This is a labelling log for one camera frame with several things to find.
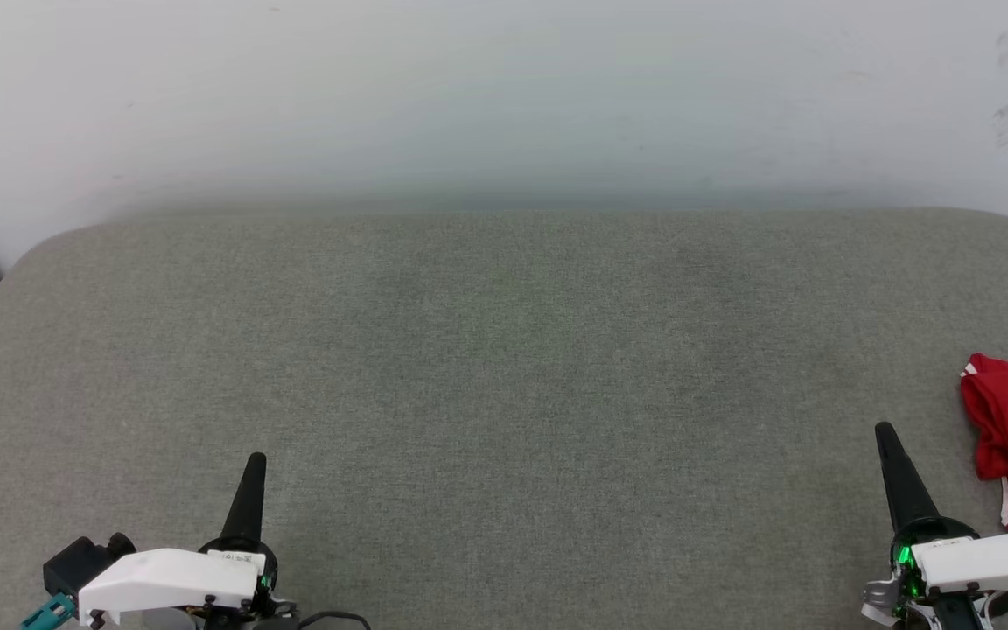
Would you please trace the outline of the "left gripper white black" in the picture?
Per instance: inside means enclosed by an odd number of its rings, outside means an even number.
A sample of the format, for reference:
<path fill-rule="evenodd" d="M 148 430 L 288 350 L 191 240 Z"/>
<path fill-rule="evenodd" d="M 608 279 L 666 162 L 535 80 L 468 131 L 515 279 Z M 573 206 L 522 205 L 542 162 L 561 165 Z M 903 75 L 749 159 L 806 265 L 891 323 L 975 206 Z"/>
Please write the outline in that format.
<path fill-rule="evenodd" d="M 267 455 L 248 456 L 220 537 L 197 551 L 159 548 L 117 559 L 77 595 L 89 630 L 140 615 L 145 630 L 298 630 L 296 602 L 275 591 L 263 543 Z"/>

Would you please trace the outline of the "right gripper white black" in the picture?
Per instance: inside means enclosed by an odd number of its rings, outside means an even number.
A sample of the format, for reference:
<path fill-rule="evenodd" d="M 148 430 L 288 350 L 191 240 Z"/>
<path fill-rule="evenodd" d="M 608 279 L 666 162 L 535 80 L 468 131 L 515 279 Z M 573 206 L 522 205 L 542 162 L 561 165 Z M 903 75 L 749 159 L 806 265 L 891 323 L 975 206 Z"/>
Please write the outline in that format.
<path fill-rule="evenodd" d="M 893 630 L 995 630 L 1008 613 L 1008 534 L 977 537 L 940 517 L 895 427 L 873 430 L 895 535 L 891 578 L 864 587 L 861 613 Z"/>

